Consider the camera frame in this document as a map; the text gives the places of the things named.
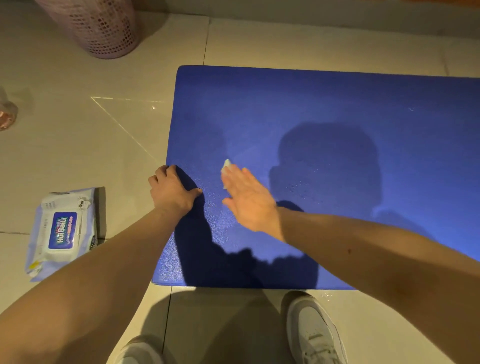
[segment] laundry basket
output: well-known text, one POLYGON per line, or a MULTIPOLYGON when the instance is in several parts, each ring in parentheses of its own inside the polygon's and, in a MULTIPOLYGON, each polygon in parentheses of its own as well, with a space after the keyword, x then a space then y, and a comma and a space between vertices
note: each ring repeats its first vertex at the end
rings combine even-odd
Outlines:
POLYGON ((36 1, 70 38, 94 57, 122 57, 139 43, 131 0, 36 1))

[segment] white and purple package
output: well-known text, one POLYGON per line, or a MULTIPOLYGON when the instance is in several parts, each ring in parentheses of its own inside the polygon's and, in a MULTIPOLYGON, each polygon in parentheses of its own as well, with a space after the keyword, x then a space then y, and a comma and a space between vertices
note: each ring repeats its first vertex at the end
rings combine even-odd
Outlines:
POLYGON ((97 245, 95 188, 51 193, 36 209, 25 271, 44 280, 97 245))

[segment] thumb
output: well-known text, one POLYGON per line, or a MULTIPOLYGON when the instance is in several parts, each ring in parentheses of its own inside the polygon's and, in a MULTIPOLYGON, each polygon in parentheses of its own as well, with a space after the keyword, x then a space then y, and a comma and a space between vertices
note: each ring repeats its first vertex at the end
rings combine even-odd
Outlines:
POLYGON ((222 203, 230 209, 231 212, 237 217, 237 207, 235 206, 235 202, 233 202, 233 198, 224 198, 222 203))
POLYGON ((196 199, 204 192, 200 188, 194 188, 193 190, 188 191, 188 193, 193 197, 193 199, 196 199))

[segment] yoga mat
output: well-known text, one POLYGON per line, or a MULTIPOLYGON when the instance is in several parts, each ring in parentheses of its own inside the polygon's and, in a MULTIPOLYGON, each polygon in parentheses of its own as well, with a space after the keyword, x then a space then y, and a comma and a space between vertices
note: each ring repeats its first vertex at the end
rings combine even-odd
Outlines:
POLYGON ((180 67, 167 163, 204 195, 153 282, 350 289, 235 221, 222 205, 227 158, 283 206, 409 229, 480 260, 479 100, 478 79, 180 67))

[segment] floor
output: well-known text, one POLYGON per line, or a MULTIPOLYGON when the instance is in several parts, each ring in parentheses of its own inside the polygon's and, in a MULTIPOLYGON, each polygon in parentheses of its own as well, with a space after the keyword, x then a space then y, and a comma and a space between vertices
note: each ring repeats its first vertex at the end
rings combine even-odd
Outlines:
MULTIPOLYGON (((0 4, 0 13, 0 92, 20 110, 0 133, 0 312, 33 287, 24 261, 47 193, 105 187, 105 239, 152 208, 147 177, 165 163, 181 65, 480 77, 476 40, 140 13, 142 44, 102 61, 33 4, 0 4)), ((360 292, 310 294, 337 325, 349 363, 450 363, 360 292)), ((288 295, 151 284, 109 363, 140 333, 159 340, 169 363, 291 363, 281 320, 288 295)))

